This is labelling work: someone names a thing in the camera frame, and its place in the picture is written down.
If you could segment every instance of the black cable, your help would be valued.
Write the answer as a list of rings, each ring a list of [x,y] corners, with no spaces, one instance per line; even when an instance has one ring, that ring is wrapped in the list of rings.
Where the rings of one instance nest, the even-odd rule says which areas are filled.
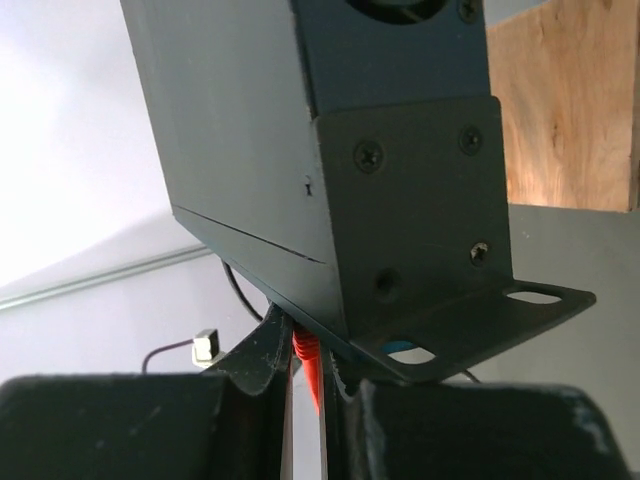
[[[242,306],[247,310],[247,312],[249,312],[249,314],[253,318],[255,318],[258,322],[262,322],[264,318],[262,317],[262,315],[258,313],[258,311],[253,307],[253,305],[251,305],[251,302],[245,296],[244,292],[240,288],[240,285],[238,284],[238,280],[236,279],[236,276],[233,273],[231,266],[224,260],[221,260],[221,261],[222,261],[222,268],[224,269],[224,273],[227,275],[227,280],[229,280],[229,283],[231,284],[231,288],[233,289],[236,296],[238,297],[238,300],[240,300],[240,303],[242,303]]]
[[[142,374],[143,375],[147,374],[147,369],[149,367],[149,360],[151,360],[157,354],[166,352],[168,350],[173,350],[174,348],[186,347],[187,345],[191,345],[192,343],[193,343],[193,340],[189,339],[189,340],[184,340],[178,343],[172,343],[171,345],[165,345],[164,347],[156,348],[155,350],[151,350],[149,353],[147,353],[147,356],[144,357],[144,360],[142,360]]]

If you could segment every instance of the screw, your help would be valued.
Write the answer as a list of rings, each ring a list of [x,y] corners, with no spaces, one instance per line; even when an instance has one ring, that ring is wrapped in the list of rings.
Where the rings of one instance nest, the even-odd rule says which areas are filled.
[[[353,153],[353,161],[364,173],[373,173],[378,170],[383,160],[382,147],[372,140],[362,142]]]
[[[464,23],[475,23],[481,8],[481,0],[458,0],[458,15]]]
[[[485,242],[476,243],[473,248],[471,248],[471,263],[473,263],[476,267],[482,267],[484,262],[487,261],[487,256],[489,254],[489,245]]]
[[[482,148],[482,133],[473,125],[469,125],[462,129],[459,144],[464,153],[473,156]]]

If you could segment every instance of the slotted hole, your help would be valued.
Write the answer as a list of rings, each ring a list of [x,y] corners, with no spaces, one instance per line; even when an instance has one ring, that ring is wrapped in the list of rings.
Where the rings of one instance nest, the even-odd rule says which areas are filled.
[[[389,358],[405,365],[422,365],[436,358],[430,351],[408,341],[389,342],[382,350]]]
[[[507,297],[536,305],[551,305],[552,303],[558,303],[562,300],[560,297],[538,292],[513,292],[509,293]]]

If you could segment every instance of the plywood board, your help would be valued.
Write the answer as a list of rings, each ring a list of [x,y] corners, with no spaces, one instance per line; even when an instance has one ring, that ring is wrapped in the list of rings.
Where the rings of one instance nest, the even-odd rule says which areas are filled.
[[[640,0],[550,0],[488,30],[509,201],[638,206]]]

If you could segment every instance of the cable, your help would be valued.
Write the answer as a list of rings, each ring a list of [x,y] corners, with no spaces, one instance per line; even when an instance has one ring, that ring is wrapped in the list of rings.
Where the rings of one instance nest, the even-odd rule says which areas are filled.
[[[264,318],[262,317],[262,315],[258,313],[258,311],[254,308],[254,306],[251,305],[251,302],[245,296],[244,292],[240,288],[240,285],[238,284],[238,280],[236,279],[236,276],[233,273],[231,266],[224,260],[221,260],[221,262],[222,262],[222,268],[224,269],[224,273],[227,275],[227,280],[229,280],[229,283],[231,284],[231,288],[233,289],[236,296],[238,297],[238,300],[240,300],[240,303],[242,303],[242,306],[247,310],[247,312],[249,312],[249,314],[253,318],[255,318],[258,322],[262,322]]]
[[[172,343],[171,345],[165,345],[164,347],[156,348],[155,350],[151,350],[149,353],[147,353],[147,356],[144,357],[144,360],[142,360],[142,374],[143,375],[147,374],[147,369],[149,367],[149,360],[151,360],[157,354],[166,352],[169,350],[173,350],[174,348],[186,347],[187,345],[191,345],[192,343],[193,343],[193,340],[189,339],[189,340],[184,340],[178,343]]]

